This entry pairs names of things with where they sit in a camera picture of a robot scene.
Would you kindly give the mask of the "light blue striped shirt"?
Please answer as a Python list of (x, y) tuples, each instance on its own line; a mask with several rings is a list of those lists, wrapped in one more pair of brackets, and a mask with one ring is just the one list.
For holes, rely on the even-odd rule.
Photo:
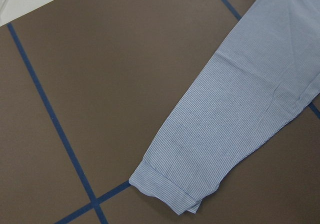
[(196, 213), (320, 92), (320, 0), (256, 0), (152, 140), (129, 183)]

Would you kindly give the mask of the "brown paper table mat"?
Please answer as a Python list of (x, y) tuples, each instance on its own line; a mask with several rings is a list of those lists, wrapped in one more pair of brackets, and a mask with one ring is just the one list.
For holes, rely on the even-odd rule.
[(127, 184), (254, 1), (55, 0), (2, 26), (1, 223), (319, 223), (319, 99), (194, 215)]

